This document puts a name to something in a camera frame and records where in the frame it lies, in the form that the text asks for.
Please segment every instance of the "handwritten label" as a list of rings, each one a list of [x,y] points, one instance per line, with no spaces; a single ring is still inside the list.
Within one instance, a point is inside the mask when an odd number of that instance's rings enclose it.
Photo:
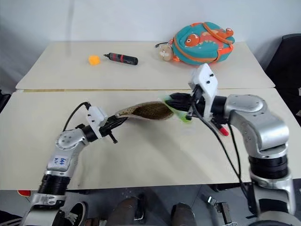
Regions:
[[[67,162],[68,162],[68,158],[66,156],[56,155],[53,158],[52,165],[64,167],[66,166]]]

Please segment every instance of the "sneaker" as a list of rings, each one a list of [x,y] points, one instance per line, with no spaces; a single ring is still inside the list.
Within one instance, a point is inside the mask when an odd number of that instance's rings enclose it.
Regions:
[[[65,214],[65,225],[79,226],[83,222],[86,214],[86,205],[83,202],[78,202]]]

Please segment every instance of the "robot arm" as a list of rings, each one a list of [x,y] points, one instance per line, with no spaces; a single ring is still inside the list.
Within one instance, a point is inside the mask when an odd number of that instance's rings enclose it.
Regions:
[[[114,143],[112,129],[121,125],[127,118],[107,117],[98,107],[89,107],[88,126],[83,124],[75,129],[63,131],[55,142],[55,151],[51,155],[37,193],[33,195],[31,209],[25,215],[21,225],[52,226],[62,225],[67,186],[78,163],[80,152],[91,142],[109,135]]]
[[[171,100],[166,103],[177,110],[187,111],[188,120],[196,117],[191,107],[194,105],[203,120],[209,122],[214,116],[240,131],[249,155],[252,186],[248,196],[253,213],[259,220],[300,225],[293,216],[296,204],[293,180],[287,166],[289,131],[285,123],[274,116],[258,96],[216,96],[217,79],[207,64],[195,70],[189,85],[193,89],[190,97],[176,93],[170,95]]]

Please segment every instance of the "orange sponge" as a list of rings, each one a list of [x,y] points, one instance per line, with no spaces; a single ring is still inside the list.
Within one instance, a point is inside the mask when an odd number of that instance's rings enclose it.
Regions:
[[[89,63],[91,65],[97,65],[100,63],[100,58],[97,55],[91,55],[89,56]]]

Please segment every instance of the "white wall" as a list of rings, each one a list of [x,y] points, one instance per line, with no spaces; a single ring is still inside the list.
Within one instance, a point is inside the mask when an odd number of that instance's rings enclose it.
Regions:
[[[52,40],[165,41],[203,21],[232,28],[265,68],[282,35],[301,33],[300,11],[300,0],[0,0],[1,81],[19,81]]]

